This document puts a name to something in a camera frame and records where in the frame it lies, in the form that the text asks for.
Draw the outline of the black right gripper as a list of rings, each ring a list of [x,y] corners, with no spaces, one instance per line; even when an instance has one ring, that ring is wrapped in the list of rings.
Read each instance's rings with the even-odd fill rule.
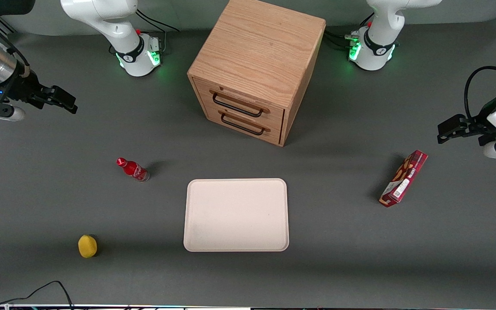
[[[18,75],[14,78],[12,100],[28,103],[38,109],[42,109],[44,105],[53,105],[71,114],[76,114],[78,109],[73,95],[58,86],[52,86],[52,88],[43,86],[33,72],[27,77]]]

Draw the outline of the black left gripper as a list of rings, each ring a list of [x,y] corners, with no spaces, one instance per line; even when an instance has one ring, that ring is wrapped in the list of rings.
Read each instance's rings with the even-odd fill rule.
[[[496,127],[485,115],[470,116],[456,114],[441,122],[438,126],[437,143],[443,144],[456,138],[477,136],[480,146],[496,143]]]

